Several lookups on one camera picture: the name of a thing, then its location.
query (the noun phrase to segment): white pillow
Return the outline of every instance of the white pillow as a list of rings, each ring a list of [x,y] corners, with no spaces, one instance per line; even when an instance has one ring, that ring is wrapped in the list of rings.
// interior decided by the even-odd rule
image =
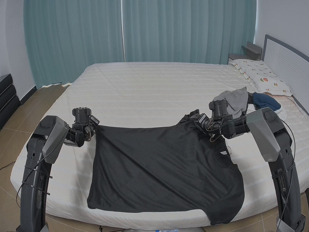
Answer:
[[[241,74],[248,80],[257,93],[269,93],[272,95],[291,96],[290,87],[262,60],[236,59],[230,61]]]

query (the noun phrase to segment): bed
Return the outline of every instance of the bed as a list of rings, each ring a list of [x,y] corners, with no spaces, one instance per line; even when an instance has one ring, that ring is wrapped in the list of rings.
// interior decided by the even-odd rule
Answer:
[[[303,86],[309,90],[309,59],[274,38],[265,38],[264,61],[279,68],[281,59],[285,67],[282,79],[295,92],[294,98],[277,97],[284,106],[287,119],[296,139],[296,165],[300,191],[309,187],[309,116]],[[56,100],[46,115],[57,115],[68,124],[74,122],[72,109],[91,108],[100,124],[118,127],[172,126],[195,109],[209,117],[208,103],[224,90],[246,86],[253,88],[232,65],[198,63],[131,62],[93,64]],[[277,205],[276,194],[268,164],[263,160],[251,134],[227,140],[231,158],[243,175],[245,200],[233,220],[243,219]],[[21,150],[11,173],[11,182],[18,189],[26,161],[26,145]],[[87,197],[91,185],[95,140],[81,148],[63,145],[56,163],[52,166],[49,181],[46,213],[105,226],[158,230],[189,228],[210,225],[202,210],[165,213],[122,213],[89,209]]]

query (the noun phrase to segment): white headboard panel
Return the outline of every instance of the white headboard panel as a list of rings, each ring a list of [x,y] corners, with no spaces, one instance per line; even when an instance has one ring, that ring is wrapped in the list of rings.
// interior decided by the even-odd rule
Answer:
[[[309,57],[266,34],[262,60],[290,86],[294,99],[308,114]]]

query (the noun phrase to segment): curtain fold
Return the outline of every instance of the curtain fold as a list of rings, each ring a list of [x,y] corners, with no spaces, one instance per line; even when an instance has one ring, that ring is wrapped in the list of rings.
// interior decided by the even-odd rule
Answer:
[[[37,88],[75,81],[94,63],[123,62],[120,0],[24,0]]]
[[[227,64],[253,42],[257,0],[123,0],[126,61]]]

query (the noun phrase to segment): white wall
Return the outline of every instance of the white wall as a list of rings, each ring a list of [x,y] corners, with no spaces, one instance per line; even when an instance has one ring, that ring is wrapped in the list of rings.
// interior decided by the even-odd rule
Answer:
[[[0,0],[0,75],[11,73],[19,99],[35,86],[25,45],[23,1]]]
[[[257,0],[254,43],[263,47],[265,34],[309,56],[309,0]]]

